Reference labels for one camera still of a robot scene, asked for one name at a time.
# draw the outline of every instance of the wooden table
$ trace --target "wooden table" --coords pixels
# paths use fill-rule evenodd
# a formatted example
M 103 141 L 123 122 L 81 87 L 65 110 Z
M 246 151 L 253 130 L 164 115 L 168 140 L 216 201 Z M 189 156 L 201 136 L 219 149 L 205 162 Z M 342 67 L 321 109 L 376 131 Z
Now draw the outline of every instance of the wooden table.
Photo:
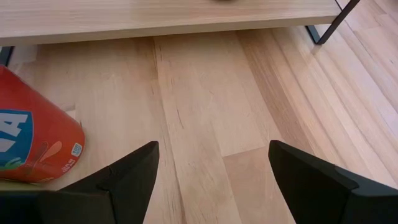
M 330 24 L 335 0 L 0 1 L 0 45 Z

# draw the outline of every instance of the wooden floor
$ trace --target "wooden floor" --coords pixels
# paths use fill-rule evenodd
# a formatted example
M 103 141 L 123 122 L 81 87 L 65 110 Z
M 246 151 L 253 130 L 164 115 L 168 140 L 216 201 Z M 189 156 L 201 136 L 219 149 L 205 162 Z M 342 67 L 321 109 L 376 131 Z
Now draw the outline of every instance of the wooden floor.
M 160 142 L 145 223 L 294 223 L 271 139 L 398 187 L 396 0 L 362 0 L 322 47 L 304 27 L 170 35 L 18 47 L 11 68 L 86 133 L 49 188 Z

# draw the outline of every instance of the black metal frame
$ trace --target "black metal frame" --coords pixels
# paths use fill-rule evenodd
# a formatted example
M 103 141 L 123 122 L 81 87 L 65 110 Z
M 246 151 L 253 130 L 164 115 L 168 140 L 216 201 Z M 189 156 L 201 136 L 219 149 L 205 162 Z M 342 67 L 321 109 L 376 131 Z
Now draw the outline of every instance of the black metal frame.
M 324 44 L 329 39 L 329 37 L 334 33 L 337 27 L 341 24 L 341 22 L 343 22 L 348 13 L 351 12 L 354 9 L 354 7 L 359 3 L 359 1 L 360 0 L 351 0 L 344 8 L 341 8 L 341 6 L 338 4 L 336 0 L 336 3 L 340 8 L 341 12 L 321 37 L 319 36 L 319 33 L 314 25 L 305 26 L 313 42 L 318 45 Z
M 0 50 L 0 65 L 8 65 L 14 47 L 2 47 Z

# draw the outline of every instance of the wood grain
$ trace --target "wood grain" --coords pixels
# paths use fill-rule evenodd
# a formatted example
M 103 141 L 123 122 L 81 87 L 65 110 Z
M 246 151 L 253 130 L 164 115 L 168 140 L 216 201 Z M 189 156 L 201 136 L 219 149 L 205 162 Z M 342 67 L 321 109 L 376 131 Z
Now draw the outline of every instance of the wood grain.
M 397 12 L 361 1 L 321 47 L 304 27 L 16 47 L 11 68 L 88 136 L 47 187 L 158 140 L 146 223 L 294 223 L 267 160 L 280 139 L 397 188 Z
M 184 223 L 152 39 L 24 47 L 10 67 L 61 109 L 74 110 L 86 135 L 76 166 L 46 188 L 62 188 L 156 140 L 161 156 L 146 222 Z
M 295 223 L 267 159 L 268 148 L 224 157 L 243 223 Z
M 331 23 L 333 0 L 0 2 L 0 45 Z

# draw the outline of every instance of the red cylindrical package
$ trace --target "red cylindrical package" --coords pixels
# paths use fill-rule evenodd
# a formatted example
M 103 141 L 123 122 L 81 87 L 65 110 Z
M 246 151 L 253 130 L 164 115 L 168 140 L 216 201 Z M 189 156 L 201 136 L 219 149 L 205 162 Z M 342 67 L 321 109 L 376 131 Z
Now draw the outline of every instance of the red cylindrical package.
M 56 179 L 85 144 L 79 123 L 0 66 L 0 178 Z

